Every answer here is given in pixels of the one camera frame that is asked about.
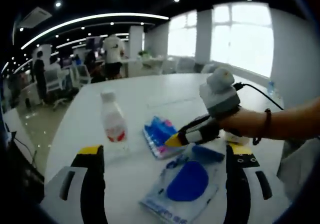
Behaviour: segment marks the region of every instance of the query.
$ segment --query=wall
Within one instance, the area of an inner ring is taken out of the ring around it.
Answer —
[[[274,53],[271,80],[286,108],[320,96],[320,43],[307,21],[271,9]]]
[[[168,36],[169,22],[159,25],[155,29],[145,33],[145,49],[154,57],[158,55],[166,56],[168,53]]]
[[[211,9],[197,13],[195,61],[208,63],[210,60],[210,47],[212,35]]]

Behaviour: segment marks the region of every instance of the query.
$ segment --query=person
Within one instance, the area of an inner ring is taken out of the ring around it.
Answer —
[[[96,56],[93,50],[90,50],[89,53],[86,55],[84,64],[88,69],[88,72],[91,73],[96,68]]]
[[[75,60],[76,66],[81,65],[81,59],[79,55],[76,54],[76,56],[74,57],[74,60]]]
[[[298,108],[271,113],[241,109],[219,122],[225,131],[237,130],[242,136],[278,140],[305,140],[298,150],[282,160],[278,177],[287,196],[294,200],[320,156],[320,98]]]
[[[123,41],[115,34],[110,35],[104,40],[103,48],[106,51],[104,70],[107,79],[121,78],[121,57],[125,54],[124,47]]]
[[[42,104],[45,105],[46,104],[46,97],[47,97],[47,85],[46,85],[46,79],[45,79],[45,64],[44,62],[41,60],[42,56],[43,56],[43,52],[39,51],[38,53],[36,53],[36,57],[37,60],[35,61],[35,64],[33,65],[33,72],[36,78],[36,82],[37,82],[37,88],[38,88],[38,93],[39,93],[39,97],[42,101]]]
[[[50,65],[47,65],[45,67],[45,70],[48,71],[48,70],[53,70],[53,69],[57,69],[58,72],[61,71],[61,66],[60,64],[58,64],[58,59],[56,56],[51,56],[50,57]]]

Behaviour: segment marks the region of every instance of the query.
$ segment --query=black cable on table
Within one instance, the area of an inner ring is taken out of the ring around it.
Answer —
[[[19,143],[21,143],[28,150],[28,152],[30,153],[30,156],[32,158],[31,165],[34,164],[35,168],[37,168],[36,167],[36,163],[35,163],[36,152],[34,152],[34,155],[32,155],[30,149],[27,147],[26,144],[24,144],[23,142],[19,141],[16,137],[14,139],[16,139]]]

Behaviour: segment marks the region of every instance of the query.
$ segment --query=white t-shirt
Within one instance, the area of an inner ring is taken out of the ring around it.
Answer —
[[[45,71],[58,69],[58,72],[61,71],[61,66],[58,63],[52,63],[50,65],[44,66]]]
[[[106,63],[117,63],[121,61],[120,52],[124,51],[123,41],[115,35],[111,35],[103,42],[104,50],[106,51]]]

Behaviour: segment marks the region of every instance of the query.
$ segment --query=black ceiling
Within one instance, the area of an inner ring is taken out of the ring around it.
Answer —
[[[154,25],[165,22],[165,20],[155,18],[141,18],[141,17],[117,17],[117,18],[99,18],[87,20],[72,25],[62,27],[54,32],[45,35],[36,42],[32,43],[25,50],[21,51],[21,46],[24,45],[31,38],[41,33],[42,31],[53,27],[57,24],[69,21],[75,18],[89,16],[93,14],[110,13],[110,12],[141,12],[164,15],[168,17],[175,16],[179,13],[197,9],[204,10],[212,7],[213,4],[225,3],[232,1],[244,1],[244,0],[180,0],[179,3],[173,2],[173,0],[60,0],[62,6],[59,9],[55,8],[55,2],[57,0],[11,0],[3,5],[7,6],[7,18],[4,27],[1,29],[2,37],[5,42],[2,42],[4,47],[2,48],[2,61],[3,66],[7,61],[11,61],[11,57],[15,57],[15,61],[18,63],[24,63],[26,57],[23,56],[27,53],[27,58],[30,58],[32,50],[36,44],[51,43],[53,46],[65,43],[67,38],[70,40],[76,40],[86,37],[90,32],[92,35],[108,34],[111,32],[129,32],[131,24],[121,22],[144,22],[149,23],[145,25],[145,30],[152,28]],[[302,13],[297,8],[293,0],[253,0],[269,3],[270,7],[278,8],[295,15],[303,17]],[[12,45],[12,29],[13,23],[19,22],[23,19],[31,10],[35,7],[41,7],[52,14],[52,17],[43,23],[39,24],[32,29],[24,29],[23,32],[17,31],[14,38],[14,46]],[[81,26],[86,26],[85,30],[81,30]],[[9,70],[16,69],[16,65],[13,61],[9,65]]]

